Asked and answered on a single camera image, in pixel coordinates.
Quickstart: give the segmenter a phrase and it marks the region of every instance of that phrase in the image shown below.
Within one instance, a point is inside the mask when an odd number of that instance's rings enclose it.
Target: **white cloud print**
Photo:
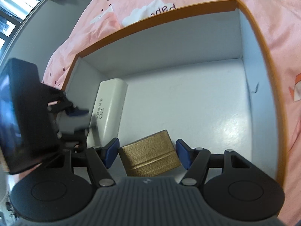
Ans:
[[[147,6],[143,6],[142,8],[135,8],[129,16],[123,19],[122,25],[128,26],[142,19],[170,11],[172,9],[176,9],[174,3],[164,3],[161,0],[154,0]]]
[[[90,21],[90,24],[95,23],[96,21],[100,20],[102,16],[104,16],[106,13],[113,12],[113,8],[110,6],[107,10],[103,11],[102,13],[98,14],[94,19]]]

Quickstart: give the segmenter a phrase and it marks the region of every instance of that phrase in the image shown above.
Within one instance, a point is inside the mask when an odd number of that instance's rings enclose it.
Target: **black circular disc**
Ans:
[[[280,185],[266,174],[247,169],[210,179],[203,197],[220,214],[240,221],[259,221],[276,215],[284,202]]]
[[[263,195],[263,189],[252,181],[238,181],[232,183],[228,188],[229,194],[237,200],[253,201]]]
[[[35,185],[31,194],[40,201],[58,200],[66,194],[67,188],[65,184],[59,181],[45,181]]]
[[[11,203],[25,219],[51,222],[80,212],[92,197],[92,186],[85,179],[62,168],[49,168],[19,181],[11,192]]]

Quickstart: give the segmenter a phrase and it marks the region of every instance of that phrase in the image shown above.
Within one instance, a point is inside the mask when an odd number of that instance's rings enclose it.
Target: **woven gold texture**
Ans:
[[[128,176],[156,176],[180,166],[167,130],[119,149]]]

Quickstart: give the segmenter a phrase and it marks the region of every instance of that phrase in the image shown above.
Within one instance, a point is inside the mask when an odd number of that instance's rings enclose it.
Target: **ribbed gray plate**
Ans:
[[[277,217],[258,222],[228,219],[209,207],[197,188],[179,185],[172,177],[127,177],[116,186],[98,189],[90,204],[68,219],[37,223],[21,218],[14,224],[14,226],[25,225],[284,226]]]

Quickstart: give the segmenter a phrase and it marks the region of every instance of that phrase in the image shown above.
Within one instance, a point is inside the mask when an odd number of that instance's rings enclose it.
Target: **black monitor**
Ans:
[[[21,173],[59,149],[35,64],[10,59],[0,73],[0,161]]]

